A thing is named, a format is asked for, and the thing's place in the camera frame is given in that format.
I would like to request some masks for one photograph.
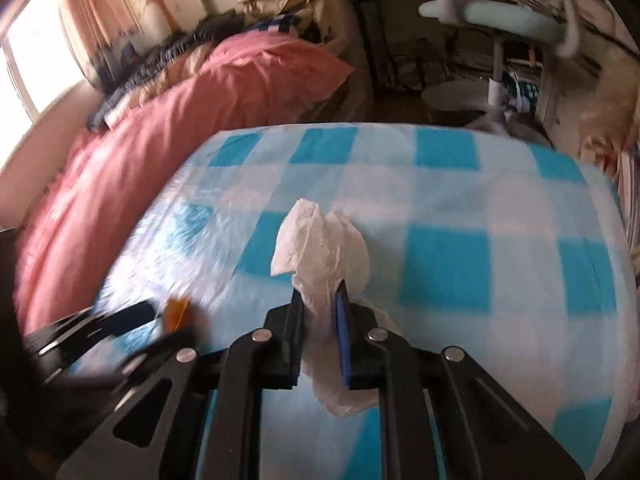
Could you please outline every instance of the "pink comforter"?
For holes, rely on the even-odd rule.
[[[248,32],[103,137],[83,134],[18,256],[23,333],[90,306],[164,184],[220,130],[292,123],[353,71],[306,41]]]

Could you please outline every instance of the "crumpled tissue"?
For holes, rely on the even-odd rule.
[[[335,416],[375,406],[376,390],[351,392],[340,374],[335,335],[335,291],[345,280],[350,300],[374,311],[378,325],[400,333],[389,316],[363,297],[369,282],[369,252],[362,234],[342,211],[324,215],[320,206],[298,200],[282,221],[271,260],[271,275],[293,272],[291,283],[305,303],[305,345],[302,372],[314,395]]]

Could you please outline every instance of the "curtain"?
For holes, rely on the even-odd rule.
[[[69,48],[84,76],[104,92],[153,46],[205,15],[200,0],[60,0]]]

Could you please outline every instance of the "wall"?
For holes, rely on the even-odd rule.
[[[64,167],[78,131],[101,99],[100,92],[81,81],[44,110],[0,172],[0,226],[22,223]]]

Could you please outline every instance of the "floor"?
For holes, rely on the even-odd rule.
[[[480,112],[439,112],[430,109],[418,94],[390,93],[371,107],[366,122],[430,124],[460,128],[469,124]]]

